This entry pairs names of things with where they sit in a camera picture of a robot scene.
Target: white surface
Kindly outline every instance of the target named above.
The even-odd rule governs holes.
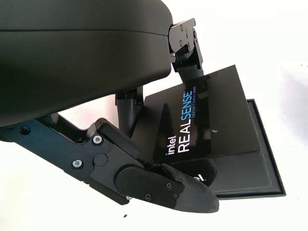
[[[136,199],[119,206],[18,145],[1,142],[0,231],[308,230],[308,1],[164,2],[174,22],[196,19],[205,73],[236,64],[246,97],[256,100],[287,196],[221,201],[210,215]],[[145,86],[144,94],[177,84],[172,72]],[[61,114],[80,128],[99,117],[118,125],[114,96]]]

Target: bolt head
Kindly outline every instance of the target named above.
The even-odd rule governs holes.
[[[74,160],[72,163],[74,168],[80,168],[82,166],[82,161],[81,160]]]
[[[149,201],[152,198],[152,195],[150,193],[147,193],[146,195],[144,195],[144,199],[146,201]]]
[[[168,182],[168,183],[166,184],[166,188],[167,188],[167,189],[171,189],[171,188],[172,188],[172,186],[173,186],[173,185],[172,185],[172,183],[171,183],[171,182]]]
[[[94,136],[93,137],[93,143],[94,144],[101,144],[103,142],[103,138],[101,136]]]

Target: box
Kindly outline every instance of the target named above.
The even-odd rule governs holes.
[[[256,104],[235,66],[145,98],[132,139],[219,199],[285,195]]]

